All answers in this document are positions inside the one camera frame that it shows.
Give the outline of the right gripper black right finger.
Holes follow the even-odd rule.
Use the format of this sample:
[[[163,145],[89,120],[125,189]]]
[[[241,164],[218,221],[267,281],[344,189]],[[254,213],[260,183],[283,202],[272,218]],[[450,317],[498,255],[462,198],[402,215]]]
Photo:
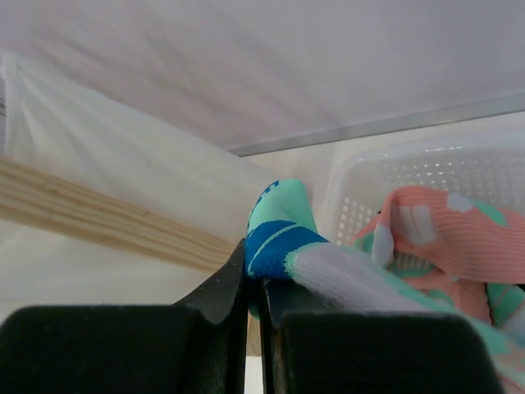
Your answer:
[[[293,282],[260,290],[266,393],[501,393],[482,339],[451,314],[337,309]]]

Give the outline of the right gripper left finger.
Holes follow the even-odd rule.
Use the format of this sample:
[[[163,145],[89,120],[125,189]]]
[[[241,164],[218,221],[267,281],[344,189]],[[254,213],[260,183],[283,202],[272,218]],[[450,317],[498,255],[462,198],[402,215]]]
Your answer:
[[[4,393],[241,393],[244,247],[172,305],[24,307],[1,327]]]

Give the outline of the mint green sock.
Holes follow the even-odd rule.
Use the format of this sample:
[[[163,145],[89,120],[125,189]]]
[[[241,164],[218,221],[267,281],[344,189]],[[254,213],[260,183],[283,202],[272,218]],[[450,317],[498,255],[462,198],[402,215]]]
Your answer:
[[[259,196],[245,240],[252,279],[290,279],[352,312],[463,313],[414,289],[369,254],[342,248],[317,233],[306,189],[275,181]]]

